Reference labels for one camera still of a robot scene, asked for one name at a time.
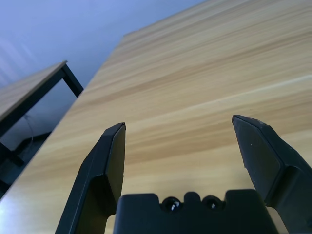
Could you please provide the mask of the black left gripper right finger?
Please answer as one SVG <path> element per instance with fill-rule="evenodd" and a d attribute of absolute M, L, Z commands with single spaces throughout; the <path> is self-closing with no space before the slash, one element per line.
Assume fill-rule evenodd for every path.
<path fill-rule="evenodd" d="M 290 233 L 312 232 L 312 169 L 274 131 L 254 118 L 234 115 L 236 139 L 256 191 Z"/>

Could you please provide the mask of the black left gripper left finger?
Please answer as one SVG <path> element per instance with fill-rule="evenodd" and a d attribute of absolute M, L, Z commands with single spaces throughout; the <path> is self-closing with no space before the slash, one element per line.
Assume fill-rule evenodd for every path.
<path fill-rule="evenodd" d="M 103 234 L 117 211 L 125 161 L 124 122 L 106 129 L 80 166 L 58 234 Z"/>

